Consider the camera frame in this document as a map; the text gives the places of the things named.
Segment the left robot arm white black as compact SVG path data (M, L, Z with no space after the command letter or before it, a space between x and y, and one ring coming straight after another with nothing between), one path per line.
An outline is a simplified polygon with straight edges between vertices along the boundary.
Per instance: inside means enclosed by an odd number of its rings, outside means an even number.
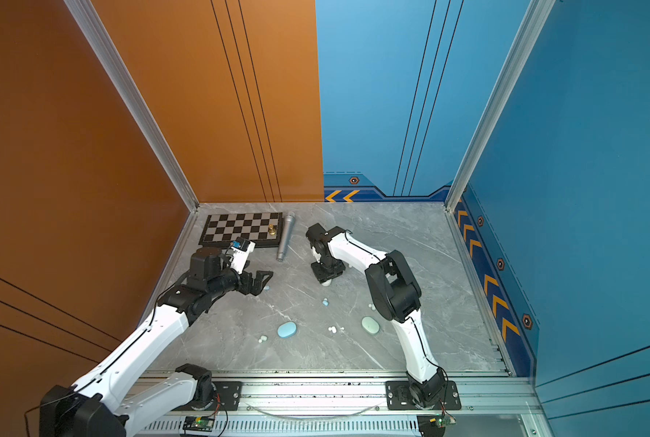
M226 251L206 247L155 302L150 315L114 351L71 386L54 386L40 402L42 436L135 436L177 407L218 411L222 402L210 370L183 364L139 395L130 389L149 365L227 293L259 295L270 271L250 273L256 245L239 238Z

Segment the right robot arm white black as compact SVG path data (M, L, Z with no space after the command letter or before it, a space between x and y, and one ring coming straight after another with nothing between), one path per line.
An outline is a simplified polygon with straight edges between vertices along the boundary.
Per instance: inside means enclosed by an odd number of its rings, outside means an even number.
M316 223L306 237L315 258L311 269L321 285L330 285L348 268L364 274L376 311L398 335L414 404L432 408L450 382L430 349L421 321L421 287L405 256L400 251L374 249L340 227L327 231Z

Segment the blue earbud charging case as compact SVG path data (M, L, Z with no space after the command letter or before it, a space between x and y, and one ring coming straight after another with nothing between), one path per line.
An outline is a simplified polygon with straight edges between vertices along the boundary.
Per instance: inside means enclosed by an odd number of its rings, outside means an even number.
M285 322L277 328L277 336L281 339L287 339L295 335L298 331L298 326L295 322Z

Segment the green earbud charging case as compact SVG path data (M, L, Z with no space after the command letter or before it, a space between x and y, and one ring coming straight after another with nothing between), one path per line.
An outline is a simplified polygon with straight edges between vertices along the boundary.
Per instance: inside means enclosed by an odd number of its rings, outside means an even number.
M370 335L376 335L381 330L379 322L370 316L366 316L361 320L361 326Z

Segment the black white chessboard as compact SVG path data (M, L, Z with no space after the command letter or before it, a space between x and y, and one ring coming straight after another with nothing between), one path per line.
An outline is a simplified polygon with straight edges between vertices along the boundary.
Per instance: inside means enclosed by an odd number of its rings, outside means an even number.
M276 248L282 236L282 212L211 214L206 219L198 244L201 247L227 249L238 237L251 240L257 248ZM268 225L277 227L277 235L268 235Z

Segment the silver microphone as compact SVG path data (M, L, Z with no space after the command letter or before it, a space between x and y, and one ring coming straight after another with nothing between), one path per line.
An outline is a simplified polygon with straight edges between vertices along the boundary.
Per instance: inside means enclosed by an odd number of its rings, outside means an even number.
M283 220L282 236L277 248L277 261L283 262L286 258L288 245L292 235L294 225L296 223L296 215L293 211L289 211Z

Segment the left green circuit board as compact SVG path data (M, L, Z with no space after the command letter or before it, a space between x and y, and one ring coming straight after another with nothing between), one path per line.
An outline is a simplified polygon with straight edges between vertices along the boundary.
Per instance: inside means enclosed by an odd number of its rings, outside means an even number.
M214 416L186 416L182 424L181 433L189 435L194 433L212 433L216 427L217 419Z

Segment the green circuit board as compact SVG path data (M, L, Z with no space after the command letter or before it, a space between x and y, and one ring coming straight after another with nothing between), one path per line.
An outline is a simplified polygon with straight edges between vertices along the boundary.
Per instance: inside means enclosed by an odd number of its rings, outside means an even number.
M182 424L181 433L189 435L194 433L212 433L216 427L217 419L214 416L186 416Z
M436 415L430 419L430 423L436 428L446 428L451 425L457 424L457 420L449 414Z

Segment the right green circuit board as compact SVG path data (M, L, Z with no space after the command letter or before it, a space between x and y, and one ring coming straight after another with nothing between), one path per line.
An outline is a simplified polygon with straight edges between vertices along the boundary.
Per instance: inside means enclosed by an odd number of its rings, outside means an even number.
M457 424L457 420L449 414L436 415L430 419L430 423L436 428L446 428L451 425Z

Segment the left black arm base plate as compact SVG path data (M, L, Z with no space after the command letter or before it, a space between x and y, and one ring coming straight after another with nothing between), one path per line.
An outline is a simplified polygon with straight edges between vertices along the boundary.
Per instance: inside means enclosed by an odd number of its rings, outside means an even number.
M242 393L241 381L203 382L189 403L174 409L174 412L215 413L217 410L237 411Z

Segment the aluminium front rail frame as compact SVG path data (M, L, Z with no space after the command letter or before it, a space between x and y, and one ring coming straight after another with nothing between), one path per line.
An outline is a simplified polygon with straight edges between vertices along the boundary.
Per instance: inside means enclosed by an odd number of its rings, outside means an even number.
M219 373L212 381L243 382L235 412L257 412L295 420L299 417L356 416L369 412L417 415L461 413L519 414L530 416L529 432L549 436L551 430L534 389L514 377L460 376L457 384L461 411L387 408L385 382L403 381L402 373Z

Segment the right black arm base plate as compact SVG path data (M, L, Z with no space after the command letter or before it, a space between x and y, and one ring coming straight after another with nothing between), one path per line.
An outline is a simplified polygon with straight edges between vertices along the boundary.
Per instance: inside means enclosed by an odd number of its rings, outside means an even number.
M461 411L461 395L459 395L456 382L449 381L441 392L432 397L433 404L419 406L414 402L410 391L410 384L403 381L385 382L387 408L390 411L405 410L434 410L434 411Z

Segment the left aluminium corner post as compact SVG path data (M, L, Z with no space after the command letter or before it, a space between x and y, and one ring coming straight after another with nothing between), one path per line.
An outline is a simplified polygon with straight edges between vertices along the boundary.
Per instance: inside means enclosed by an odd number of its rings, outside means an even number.
M117 94L122 98L181 200L183 200L189 211L196 211L200 205L197 195L183 169L181 169L165 135L157 124L152 111L143 98L137 83L135 83L93 3L88 0L66 0L64 4L82 31L87 43L94 51L102 68L114 85Z

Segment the aluminium corner post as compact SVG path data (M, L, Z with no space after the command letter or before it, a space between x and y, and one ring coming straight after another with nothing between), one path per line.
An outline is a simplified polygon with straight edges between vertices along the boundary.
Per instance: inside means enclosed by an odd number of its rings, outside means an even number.
M181 169L165 135L157 124L152 111L143 98L137 83L135 83L93 3L88 0L66 0L64 4L82 31L87 43L94 51L102 68L114 85L117 94L122 98L181 200L183 200L189 211L196 211L200 205L197 195L183 169Z
M450 187L445 202L448 213L455 211L460 202L554 5L555 0L532 0L529 3Z

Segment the right aluminium corner post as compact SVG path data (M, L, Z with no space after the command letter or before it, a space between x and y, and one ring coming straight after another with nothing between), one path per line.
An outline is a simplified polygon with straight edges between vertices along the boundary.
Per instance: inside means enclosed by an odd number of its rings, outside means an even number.
M445 202L448 213L455 211L460 202L554 5L555 0L532 0L529 3L450 187Z

